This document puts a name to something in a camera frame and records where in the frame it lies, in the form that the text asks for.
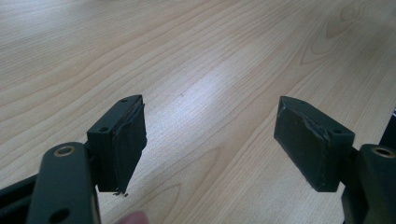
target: black mount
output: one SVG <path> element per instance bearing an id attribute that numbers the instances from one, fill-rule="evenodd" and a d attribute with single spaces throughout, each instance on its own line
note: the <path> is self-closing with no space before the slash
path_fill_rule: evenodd
<path id="1" fill-rule="evenodd" d="M 0 223 L 100 223 L 95 186 L 124 193 L 146 146 L 141 95 L 116 102 L 88 142 L 48 150 L 38 175 L 0 190 Z"/>
<path id="2" fill-rule="evenodd" d="M 342 203 L 347 224 L 396 223 L 396 150 L 352 147 L 355 134 L 312 105 L 282 96 L 275 139 L 318 192 L 346 188 Z"/>

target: hole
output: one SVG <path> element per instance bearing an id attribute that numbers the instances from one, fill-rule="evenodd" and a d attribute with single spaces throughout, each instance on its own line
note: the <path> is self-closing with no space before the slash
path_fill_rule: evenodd
<path id="1" fill-rule="evenodd" d="M 68 156 L 72 154 L 75 149 L 76 148 L 73 146 L 60 147 L 53 152 L 53 155 L 56 157 Z"/>
<path id="2" fill-rule="evenodd" d="M 65 221 L 70 215 L 70 211 L 69 209 L 61 209 L 55 213 L 53 213 L 50 217 L 49 217 L 49 222 L 50 223 L 61 223 L 63 221 Z"/>
<path id="3" fill-rule="evenodd" d="M 376 155 L 382 156 L 384 158 L 393 159 L 393 158 L 396 157 L 396 155 L 392 151 L 389 151 L 389 150 L 387 150 L 385 148 L 375 147 L 375 148 L 372 148 L 372 151 Z"/>
<path id="4" fill-rule="evenodd" d="M 102 128 L 100 128 L 98 131 L 102 133 L 102 132 L 105 132 L 105 131 L 107 131 L 107 130 L 108 130 L 107 127 L 102 127 Z"/>

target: wooden table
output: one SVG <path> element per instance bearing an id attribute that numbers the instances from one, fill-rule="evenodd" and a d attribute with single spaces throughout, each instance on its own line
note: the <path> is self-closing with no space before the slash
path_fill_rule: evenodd
<path id="1" fill-rule="evenodd" d="M 143 94 L 148 145 L 104 223 L 341 223 L 273 138 L 280 95 L 378 143 L 396 105 L 396 2 L 2 1 L 0 188 Z"/>

